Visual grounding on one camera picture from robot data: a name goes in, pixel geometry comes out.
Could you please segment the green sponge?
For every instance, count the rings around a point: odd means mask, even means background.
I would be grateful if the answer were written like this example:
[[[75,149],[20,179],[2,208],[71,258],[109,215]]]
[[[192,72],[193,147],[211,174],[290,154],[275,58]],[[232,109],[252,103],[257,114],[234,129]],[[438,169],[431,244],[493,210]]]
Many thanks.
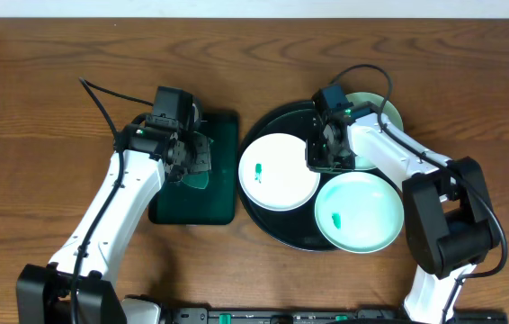
[[[209,184],[211,170],[211,139],[195,132],[190,138],[190,162],[183,175],[183,183],[195,189],[205,189]]]

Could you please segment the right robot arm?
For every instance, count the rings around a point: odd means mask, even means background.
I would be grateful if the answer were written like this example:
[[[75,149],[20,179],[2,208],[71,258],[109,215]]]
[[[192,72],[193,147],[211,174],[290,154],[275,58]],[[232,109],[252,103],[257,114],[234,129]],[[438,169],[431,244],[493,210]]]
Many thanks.
[[[417,263],[404,310],[415,322],[448,322],[462,285],[498,274],[508,258],[480,165],[424,147],[371,102],[318,112],[322,130],[308,140],[309,168],[330,172],[343,153],[352,153],[400,189],[407,244]]]

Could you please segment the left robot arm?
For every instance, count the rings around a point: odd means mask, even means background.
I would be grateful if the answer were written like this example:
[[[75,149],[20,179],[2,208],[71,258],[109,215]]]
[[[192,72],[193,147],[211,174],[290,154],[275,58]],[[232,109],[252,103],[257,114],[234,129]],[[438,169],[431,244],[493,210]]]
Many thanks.
[[[161,307],[119,299],[121,261],[143,211],[164,183],[210,169],[201,119],[186,123],[150,113],[114,133],[106,176],[83,219],[47,265],[26,265],[16,283],[21,323],[158,323]]]

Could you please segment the white plate with green stain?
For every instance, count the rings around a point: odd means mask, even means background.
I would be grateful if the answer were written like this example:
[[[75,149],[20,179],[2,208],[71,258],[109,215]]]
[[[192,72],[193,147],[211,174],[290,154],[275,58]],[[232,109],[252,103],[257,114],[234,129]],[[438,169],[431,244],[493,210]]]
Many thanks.
[[[269,211],[287,212],[314,195],[320,174],[307,166],[305,141],[272,133],[246,147],[239,160],[238,179],[251,202]]]

